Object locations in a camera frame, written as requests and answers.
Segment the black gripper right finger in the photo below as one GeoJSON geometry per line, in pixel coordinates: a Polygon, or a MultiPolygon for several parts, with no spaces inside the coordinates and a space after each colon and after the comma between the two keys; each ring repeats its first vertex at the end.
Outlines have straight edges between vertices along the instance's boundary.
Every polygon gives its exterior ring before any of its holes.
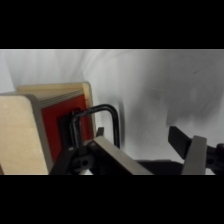
{"type": "Polygon", "coordinates": [[[224,143],[211,147],[206,138],[190,138],[176,126],[169,128],[168,142],[184,160],[183,175],[203,175],[206,169],[224,175],[224,143]]]}

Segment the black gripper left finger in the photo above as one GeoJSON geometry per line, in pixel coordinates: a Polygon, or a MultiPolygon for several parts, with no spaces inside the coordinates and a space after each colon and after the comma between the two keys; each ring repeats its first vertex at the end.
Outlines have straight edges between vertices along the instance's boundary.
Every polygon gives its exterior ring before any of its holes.
{"type": "Polygon", "coordinates": [[[81,147],[64,149],[50,175],[80,175],[89,170],[93,175],[151,175],[151,172],[104,138],[104,128],[81,147]]]}

